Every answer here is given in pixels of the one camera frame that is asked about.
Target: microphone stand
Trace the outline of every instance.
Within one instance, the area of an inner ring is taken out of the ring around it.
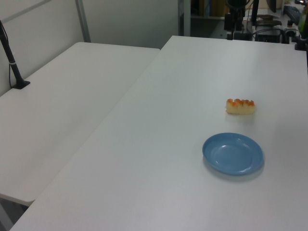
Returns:
[[[9,60],[10,66],[13,70],[13,73],[15,75],[15,78],[16,78],[16,85],[12,86],[12,88],[22,89],[25,86],[29,85],[30,82],[25,81],[21,78],[21,75],[19,73],[16,61],[15,61],[14,56],[12,54],[12,51],[11,51],[11,48],[10,48],[10,45],[9,45],[9,41],[8,41],[7,36],[5,34],[4,27],[3,27],[1,20],[0,20],[0,40],[1,40],[2,46],[4,48],[4,51],[6,53],[6,56],[8,57],[8,60]]]

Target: orange topping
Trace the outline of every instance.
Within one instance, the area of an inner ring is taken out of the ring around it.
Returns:
[[[243,106],[244,103],[247,104],[248,106],[254,106],[255,105],[255,102],[253,102],[252,100],[249,101],[249,100],[235,99],[233,101],[233,99],[228,99],[227,102],[230,103],[233,107],[237,107],[238,105]]]

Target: cable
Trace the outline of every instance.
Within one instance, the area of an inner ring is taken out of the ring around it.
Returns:
[[[248,15],[247,15],[246,27],[247,27],[247,25],[248,25],[248,20],[249,20],[249,11],[250,11],[250,8],[251,8],[252,4],[254,4],[254,1],[252,1],[252,3],[250,4],[250,6],[248,7]]]
[[[9,37],[8,37],[8,34],[6,33],[5,29],[4,29],[4,26],[1,24],[1,27],[5,33],[5,37],[6,37],[6,40],[9,42]]]
[[[273,30],[279,30],[280,32],[282,31],[281,29],[263,29],[263,30],[258,30],[256,32],[254,32],[252,35],[262,33],[262,32],[266,32],[266,31],[273,31]]]
[[[4,29],[4,26],[3,24],[1,23],[1,28],[2,30],[4,31],[4,34],[5,34],[5,37],[6,37],[6,40],[8,41],[9,43],[9,37],[8,37],[8,34],[6,33],[5,29]],[[12,88],[12,85],[11,85],[11,65],[9,63],[9,84],[10,84],[10,88]]]
[[[11,65],[9,64],[9,84],[10,84],[10,88],[12,89],[12,85],[11,85]]]

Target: desk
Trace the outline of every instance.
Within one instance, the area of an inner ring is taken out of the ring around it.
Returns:
[[[0,197],[30,205],[158,49],[77,43],[0,97]]]
[[[172,37],[12,231],[307,230],[306,65],[283,44]],[[255,114],[228,115],[231,97]],[[220,132],[264,166],[214,171],[202,145]]]

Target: plate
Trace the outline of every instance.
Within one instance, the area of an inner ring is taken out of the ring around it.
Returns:
[[[238,133],[220,133],[208,138],[203,156],[216,170],[230,175],[246,175],[263,164],[263,152],[251,138]]]

